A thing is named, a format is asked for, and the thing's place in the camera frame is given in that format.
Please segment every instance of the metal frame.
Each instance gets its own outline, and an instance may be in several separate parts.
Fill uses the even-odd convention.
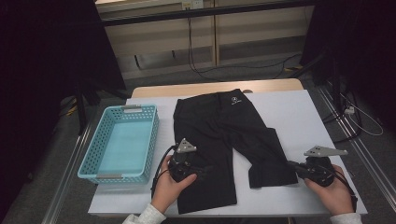
[[[116,26],[116,25],[132,24],[132,23],[149,22],[149,21],[170,21],[177,19],[225,15],[225,14],[234,14],[241,12],[264,11],[264,10],[281,9],[288,7],[308,7],[308,6],[314,6],[321,2],[323,2],[323,0],[283,0],[283,1],[275,1],[268,3],[260,3],[260,4],[250,4],[244,6],[208,7],[208,8],[193,9],[193,10],[164,12],[164,13],[144,15],[144,16],[102,19],[101,24],[104,26]]]

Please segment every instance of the wrist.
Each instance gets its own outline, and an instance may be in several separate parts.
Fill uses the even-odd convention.
[[[158,200],[153,199],[151,201],[151,205],[155,207],[159,212],[164,214],[166,212],[166,209],[168,209],[168,206],[162,202],[159,202]]]

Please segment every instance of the blue plastic basket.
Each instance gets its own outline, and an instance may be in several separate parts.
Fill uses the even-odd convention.
[[[106,108],[78,177],[95,184],[148,183],[158,124],[156,105]]]

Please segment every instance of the black pants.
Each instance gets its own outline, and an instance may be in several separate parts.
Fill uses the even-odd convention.
[[[251,163],[251,188],[297,183],[275,129],[265,126],[240,90],[178,100],[174,131],[176,142],[186,138],[198,148],[192,165],[213,167],[205,181],[195,181],[181,192],[180,214],[236,204],[233,148]]]

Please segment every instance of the human hand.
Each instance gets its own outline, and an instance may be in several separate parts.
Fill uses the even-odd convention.
[[[333,167],[335,171],[344,175],[341,167],[337,165],[333,165]],[[333,216],[354,213],[349,190],[339,179],[335,178],[330,186],[326,188],[323,188],[308,178],[306,178],[304,182],[319,196],[320,200]]]
[[[166,209],[177,199],[180,192],[188,187],[197,178],[196,174],[189,175],[180,182],[176,182],[168,171],[168,162],[172,156],[166,156],[161,164],[161,172],[163,173],[157,182],[154,196],[152,197],[151,204],[161,213],[165,213]]]

